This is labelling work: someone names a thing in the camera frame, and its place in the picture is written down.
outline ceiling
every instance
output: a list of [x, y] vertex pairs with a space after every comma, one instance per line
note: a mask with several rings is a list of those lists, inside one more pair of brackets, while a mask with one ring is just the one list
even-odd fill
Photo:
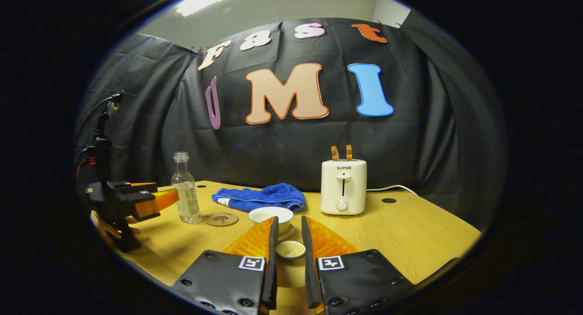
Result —
[[394, 25], [394, 21], [402, 22], [408, 12], [406, 6], [393, 0], [222, 0], [188, 17], [183, 17], [176, 12], [176, 6], [171, 6], [152, 17], [138, 33], [197, 50], [212, 46], [229, 35], [273, 22], [339, 17], [383, 19], [388, 25]]

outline toaster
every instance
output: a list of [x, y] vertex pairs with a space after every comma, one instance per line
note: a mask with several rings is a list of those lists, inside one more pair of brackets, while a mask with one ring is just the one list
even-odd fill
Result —
[[323, 162], [320, 190], [322, 213], [330, 215], [362, 213], [366, 201], [366, 178], [366, 161], [354, 159]]

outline power cord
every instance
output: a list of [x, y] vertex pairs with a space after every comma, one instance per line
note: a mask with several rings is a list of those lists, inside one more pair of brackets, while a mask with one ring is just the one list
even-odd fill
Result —
[[394, 188], [394, 187], [404, 188], [405, 190], [411, 192], [412, 194], [417, 195], [410, 188], [404, 187], [404, 186], [387, 186], [387, 187], [381, 187], [381, 188], [368, 188], [368, 189], [366, 189], [366, 191], [367, 192], [370, 192], [370, 191], [385, 191], [385, 190], [389, 190], [390, 188]]

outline black backdrop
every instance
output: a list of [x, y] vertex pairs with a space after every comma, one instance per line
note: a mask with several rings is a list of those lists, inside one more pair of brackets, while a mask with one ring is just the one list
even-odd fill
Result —
[[[79, 211], [74, 173], [64, 170], [89, 78], [114, 41], [131, 33], [119, 23], [154, 1], [6, 3], [17, 14], [5, 21], [11, 108], [2, 116], [8, 312], [198, 313], [108, 251]], [[574, 38], [579, 0], [402, 1], [428, 14], [484, 66], [501, 95], [511, 151], [501, 207], [487, 234], [422, 292], [411, 313], [580, 313], [581, 254], [573, 242], [580, 211], [571, 207], [580, 182], [573, 166], [581, 154], [573, 138], [581, 127], [573, 97], [581, 91], [574, 75], [581, 64]]]
[[[327, 32], [297, 39], [294, 28], [318, 22]], [[362, 37], [352, 24], [381, 30], [388, 43]], [[241, 51], [245, 37], [269, 30], [271, 42]], [[135, 35], [100, 69], [82, 103], [77, 149], [88, 145], [98, 112], [111, 93], [128, 96], [108, 123], [114, 141], [113, 179], [169, 185], [173, 153], [188, 151], [197, 180], [264, 187], [281, 182], [319, 191], [321, 162], [331, 145], [352, 144], [368, 162], [368, 188], [402, 184], [483, 230], [491, 220], [506, 169], [501, 108], [473, 58], [414, 10], [400, 29], [341, 18], [308, 18], [255, 27], [231, 40], [215, 62], [199, 71], [197, 56], [157, 37]], [[268, 68], [285, 82], [298, 64], [315, 62], [325, 118], [289, 114], [248, 125], [251, 84], [246, 74]], [[348, 64], [374, 64], [390, 116], [356, 111], [361, 95]], [[205, 90], [217, 78], [221, 126], [208, 119]]]

